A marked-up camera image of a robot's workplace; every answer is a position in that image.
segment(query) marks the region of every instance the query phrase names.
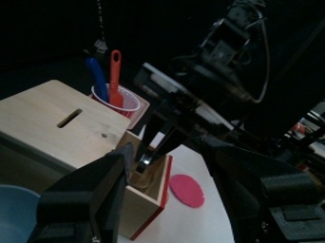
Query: pink circle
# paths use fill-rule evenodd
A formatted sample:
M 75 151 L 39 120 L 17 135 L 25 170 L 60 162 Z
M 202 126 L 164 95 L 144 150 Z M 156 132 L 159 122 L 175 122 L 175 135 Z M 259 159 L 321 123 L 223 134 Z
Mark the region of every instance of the pink circle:
M 198 208 L 204 203 L 202 188 L 187 175 L 175 175 L 170 179 L 170 189 L 175 197 L 191 208 Z

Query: red cup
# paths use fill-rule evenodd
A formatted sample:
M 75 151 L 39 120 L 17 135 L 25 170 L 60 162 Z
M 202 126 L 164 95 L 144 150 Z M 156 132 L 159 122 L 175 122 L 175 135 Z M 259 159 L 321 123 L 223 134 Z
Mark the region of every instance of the red cup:
M 105 103 L 96 95 L 93 86 L 91 87 L 91 98 L 107 106 L 111 110 L 121 114 L 124 117 L 132 117 L 135 111 L 139 109 L 139 101 L 134 93 L 126 89 L 124 87 L 117 87 L 117 92 L 123 96 L 123 107 L 116 107 L 109 103 Z

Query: blue bowl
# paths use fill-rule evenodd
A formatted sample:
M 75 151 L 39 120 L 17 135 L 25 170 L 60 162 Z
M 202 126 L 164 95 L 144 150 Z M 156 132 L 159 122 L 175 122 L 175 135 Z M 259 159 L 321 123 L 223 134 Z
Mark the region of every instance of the blue bowl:
M 0 242 L 27 242 L 36 226 L 39 194 L 12 185 L 0 185 Z

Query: slot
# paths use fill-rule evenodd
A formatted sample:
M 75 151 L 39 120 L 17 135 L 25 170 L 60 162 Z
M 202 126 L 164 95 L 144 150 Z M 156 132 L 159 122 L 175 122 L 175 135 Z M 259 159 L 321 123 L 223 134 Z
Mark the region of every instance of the slot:
M 68 123 L 79 116 L 79 114 L 83 112 L 81 109 L 76 109 L 64 119 L 63 121 L 60 121 L 60 123 L 57 124 L 59 128 L 64 128 Z

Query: wooden box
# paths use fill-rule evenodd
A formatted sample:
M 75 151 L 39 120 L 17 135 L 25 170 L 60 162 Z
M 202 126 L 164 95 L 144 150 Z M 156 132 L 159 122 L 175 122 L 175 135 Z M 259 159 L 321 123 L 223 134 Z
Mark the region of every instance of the wooden box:
M 117 146 L 131 142 L 138 148 L 139 138 L 126 132 Z M 152 182 L 143 192 L 131 187 L 126 188 L 119 233 L 135 240 L 155 217 L 162 212 L 167 202 L 167 185 L 171 169 L 171 156 L 166 155 L 150 166 Z
M 139 138 L 130 120 L 59 81 L 0 101 L 0 183 L 41 193 L 64 175 Z M 144 192 L 126 188 L 119 232 L 135 239 L 163 210 L 171 159 L 152 166 Z

